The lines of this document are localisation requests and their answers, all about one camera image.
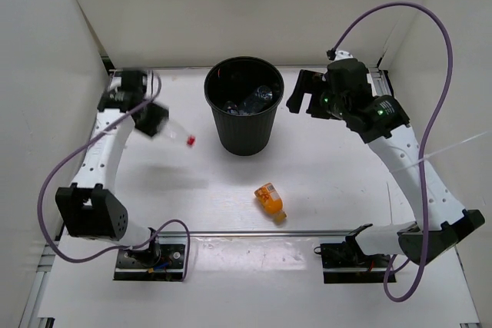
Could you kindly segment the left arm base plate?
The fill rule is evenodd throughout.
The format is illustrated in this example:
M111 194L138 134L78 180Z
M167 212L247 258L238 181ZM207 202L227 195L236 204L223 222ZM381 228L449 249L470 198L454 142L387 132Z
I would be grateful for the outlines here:
M184 234L160 234L155 241L158 248L152 258L150 253L118 252L114 281L131 282L182 282L188 268L188 239Z

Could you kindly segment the red label water bottle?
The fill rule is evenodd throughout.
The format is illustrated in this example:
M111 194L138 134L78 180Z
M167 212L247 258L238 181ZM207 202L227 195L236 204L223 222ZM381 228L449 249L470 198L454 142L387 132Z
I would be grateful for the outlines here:
M190 134L178 122L173 120L167 120L163 123L161 135L177 144L183 144L186 147L193 147L196 142L196 138L193 134Z

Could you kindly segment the orange juice bottle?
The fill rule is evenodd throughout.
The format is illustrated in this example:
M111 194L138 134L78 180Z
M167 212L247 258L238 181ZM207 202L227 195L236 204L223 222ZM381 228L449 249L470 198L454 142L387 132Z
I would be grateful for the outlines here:
M282 224L287 219L283 201L272 183L259 187L254 195L263 211L276 223Z

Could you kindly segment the clear bottle colourful label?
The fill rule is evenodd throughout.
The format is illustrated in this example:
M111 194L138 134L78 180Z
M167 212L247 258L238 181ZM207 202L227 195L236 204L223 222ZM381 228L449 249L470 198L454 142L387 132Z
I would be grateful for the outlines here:
M241 110L233 101L227 101L224 104L222 110L228 114L237 115L237 116L248 116L249 115L249 113L247 113L244 110Z

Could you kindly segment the black plastic waste bin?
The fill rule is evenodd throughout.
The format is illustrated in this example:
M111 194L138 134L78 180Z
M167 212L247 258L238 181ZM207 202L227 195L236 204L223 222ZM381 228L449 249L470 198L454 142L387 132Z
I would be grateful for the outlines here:
M204 96L220 142L239 156L251 156L266 147L283 94L279 70L255 57L226 59L204 80Z

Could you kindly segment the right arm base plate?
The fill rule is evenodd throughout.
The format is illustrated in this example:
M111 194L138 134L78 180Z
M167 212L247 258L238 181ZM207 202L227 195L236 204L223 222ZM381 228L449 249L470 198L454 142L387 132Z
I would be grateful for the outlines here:
M321 258L324 284L383 283L390 260L384 255L358 259L345 242L320 244L313 251Z

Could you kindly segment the clear unlabelled plastic bottle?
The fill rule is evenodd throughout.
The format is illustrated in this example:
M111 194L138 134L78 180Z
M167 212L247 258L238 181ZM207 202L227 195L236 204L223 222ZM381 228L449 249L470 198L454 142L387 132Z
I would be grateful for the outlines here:
M249 114L257 114L273 100L273 91L267 85L257 87L238 107Z

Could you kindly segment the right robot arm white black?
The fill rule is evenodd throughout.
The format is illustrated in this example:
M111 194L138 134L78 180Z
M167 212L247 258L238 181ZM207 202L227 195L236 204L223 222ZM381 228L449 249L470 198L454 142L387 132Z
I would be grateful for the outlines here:
M287 107L298 113L306 94L313 118L344 121L382 160L411 206L414 220L377 227L366 224L345 238L345 256L361 267L374 255L406 256L426 265L484 225L479 210L468 210L447 189L433 166L418 158L420 146L398 101L376 96L368 69L355 58L334 61L325 73L302 70Z

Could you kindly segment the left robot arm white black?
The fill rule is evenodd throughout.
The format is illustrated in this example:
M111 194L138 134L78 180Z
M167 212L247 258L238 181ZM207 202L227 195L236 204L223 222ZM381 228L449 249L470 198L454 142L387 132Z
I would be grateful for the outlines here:
M119 83L98 103L91 137L80 150L80 169L67 187L57 189L55 203L70 236L108 241L152 267L161 258L155 231L130 220L115 196L115 178L130 133L159 135L169 112L155 103L161 81L154 71L123 70L116 75Z

